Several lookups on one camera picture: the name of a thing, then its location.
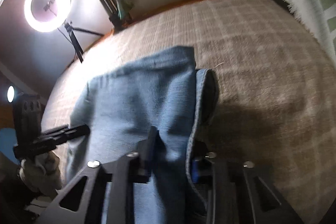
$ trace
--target blue object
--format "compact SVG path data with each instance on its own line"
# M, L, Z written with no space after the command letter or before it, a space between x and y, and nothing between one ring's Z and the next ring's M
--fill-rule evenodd
M13 146L17 143L15 129L0 129L0 151L9 158L13 163L18 164L18 160L14 156Z
M213 79L211 70L196 70L192 47L173 47L89 81L71 126L86 123L91 134L68 142L67 181L89 160L117 160L155 126L164 145L156 147L151 181L134 186L135 223L184 224L186 165L198 125L217 101Z

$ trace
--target beige checkered blanket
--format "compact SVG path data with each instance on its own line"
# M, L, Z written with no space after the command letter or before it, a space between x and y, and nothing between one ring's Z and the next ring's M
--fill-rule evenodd
M272 165L276 187L305 223L317 223L336 196L336 73L271 0L205 0L108 37L58 79L42 128L69 122L88 79L174 45L194 46L197 66L217 73L216 116L198 137L222 157Z

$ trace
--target tripod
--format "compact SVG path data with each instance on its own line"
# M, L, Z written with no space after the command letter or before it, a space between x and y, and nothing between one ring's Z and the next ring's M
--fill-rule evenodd
M78 43L78 40L77 38L75 37L75 34L74 34L74 31L78 31L78 32L85 32L85 33L89 33L89 34L94 34L94 35L99 35L101 37L104 36L104 34L102 33L98 33L98 32L92 32L90 30L85 30L85 29L82 29L82 28L75 28L73 27L72 25L70 25L70 23L68 22L64 22L64 27L65 29L67 30L68 34L69 34L69 37L70 37L70 40L71 40L71 43L75 49L75 52L78 56L78 59L81 63L83 63L83 49L82 47L80 46L80 44Z

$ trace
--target small round light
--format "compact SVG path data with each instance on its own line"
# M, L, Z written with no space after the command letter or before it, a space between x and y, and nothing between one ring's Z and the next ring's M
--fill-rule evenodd
M32 14L31 5L33 0L25 0L25 17L28 24L39 32L51 32L57 29L66 20L71 6L71 0L56 0L57 16L48 22L38 21Z
M7 91L8 102L10 102L10 103L13 102L14 94L15 94L14 88L13 88L13 86L10 86L9 89L8 89L8 91Z

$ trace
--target bed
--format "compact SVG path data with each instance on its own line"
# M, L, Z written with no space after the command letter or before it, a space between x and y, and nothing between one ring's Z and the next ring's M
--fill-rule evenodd
M198 139L220 157L273 167L275 186L305 223L336 196L336 73L314 37L272 0L198 0L111 35L58 79L43 130L69 123L86 82L161 49L193 46L220 97ZM66 145L58 148L62 173Z

